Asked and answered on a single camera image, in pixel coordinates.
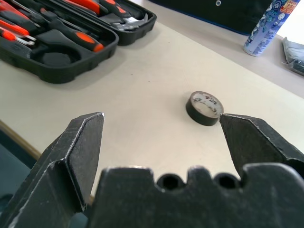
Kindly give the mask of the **orange handled pliers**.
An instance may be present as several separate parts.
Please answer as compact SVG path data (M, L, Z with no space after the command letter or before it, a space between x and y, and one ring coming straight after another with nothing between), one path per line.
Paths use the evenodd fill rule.
M108 13L114 13L121 18L129 18L131 14L124 10L115 0L68 0L74 4L81 5L89 10L92 10L97 15L106 15Z

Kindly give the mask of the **black plastic tool case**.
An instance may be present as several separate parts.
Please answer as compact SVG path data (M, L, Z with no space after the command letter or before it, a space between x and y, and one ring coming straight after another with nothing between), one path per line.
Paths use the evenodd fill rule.
M156 15L130 0L115 0L124 10L138 20L148 14L146 24L137 29L120 31L112 23L121 22L114 13L97 15L90 9L68 0L4 0L27 16L31 22L14 23L36 39L35 45L26 46L0 37L0 60L26 70L41 80L52 84L73 81L82 73L96 68L111 58L118 46L128 46L150 32L156 22ZM75 30L88 34L103 44L99 52L90 51L52 29L40 14L45 8L55 13L62 22Z

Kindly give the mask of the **black electrical tape roll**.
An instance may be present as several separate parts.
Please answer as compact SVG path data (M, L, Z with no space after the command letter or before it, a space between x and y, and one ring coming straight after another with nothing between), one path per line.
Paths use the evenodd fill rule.
M195 122L204 126L213 126L224 113L224 107L214 95L195 91L186 103L186 112Z

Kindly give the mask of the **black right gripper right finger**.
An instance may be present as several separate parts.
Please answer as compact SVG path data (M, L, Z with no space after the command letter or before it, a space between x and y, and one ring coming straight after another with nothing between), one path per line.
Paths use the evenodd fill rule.
M304 153L263 119L222 114L219 122L237 173L250 163L282 163L304 177Z

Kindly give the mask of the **silver claw hammer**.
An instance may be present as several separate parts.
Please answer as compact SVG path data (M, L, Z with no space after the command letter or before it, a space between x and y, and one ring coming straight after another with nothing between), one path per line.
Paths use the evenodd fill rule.
M123 23L121 22L114 22L112 23L112 27L120 30L120 31L127 31L127 30L133 30L136 28L139 28L140 26L146 24L148 21L148 14L146 13L143 17L143 19L138 20L134 17L129 18L122 18Z

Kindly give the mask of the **blue white spray can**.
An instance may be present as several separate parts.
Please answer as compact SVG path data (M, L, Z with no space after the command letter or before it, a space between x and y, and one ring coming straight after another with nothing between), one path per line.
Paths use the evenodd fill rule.
M251 56L261 55L301 0L272 0L244 43Z

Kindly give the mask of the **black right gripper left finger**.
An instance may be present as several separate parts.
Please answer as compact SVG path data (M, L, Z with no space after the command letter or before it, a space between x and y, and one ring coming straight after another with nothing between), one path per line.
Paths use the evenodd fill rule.
M43 151L0 215L0 228L69 228L90 201L104 114L79 116Z

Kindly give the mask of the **orange handled tool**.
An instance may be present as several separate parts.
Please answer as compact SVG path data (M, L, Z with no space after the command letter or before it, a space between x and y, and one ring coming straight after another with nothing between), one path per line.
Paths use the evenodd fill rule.
M31 20L4 0L0 0L0 16L13 22L31 22Z

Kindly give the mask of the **dark bag with blue trim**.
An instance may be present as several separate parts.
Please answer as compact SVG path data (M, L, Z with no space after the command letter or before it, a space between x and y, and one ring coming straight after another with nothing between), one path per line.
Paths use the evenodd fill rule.
M249 35L272 0L149 0L241 35Z

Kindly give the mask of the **black orange handled screwdriver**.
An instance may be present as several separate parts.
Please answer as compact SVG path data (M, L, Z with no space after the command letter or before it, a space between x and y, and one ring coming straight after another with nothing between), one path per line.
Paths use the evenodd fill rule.
M104 48L103 44L88 34L66 26L55 13L48 11L45 8L41 8L40 14L48 21L48 25L51 29L60 31L64 36L78 45L93 52L99 52Z

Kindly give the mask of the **grey plastic bag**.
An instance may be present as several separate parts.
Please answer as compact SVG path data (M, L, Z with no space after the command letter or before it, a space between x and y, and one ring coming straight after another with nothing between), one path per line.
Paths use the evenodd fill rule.
M304 76L304 44L289 41L285 37L282 41L287 67Z

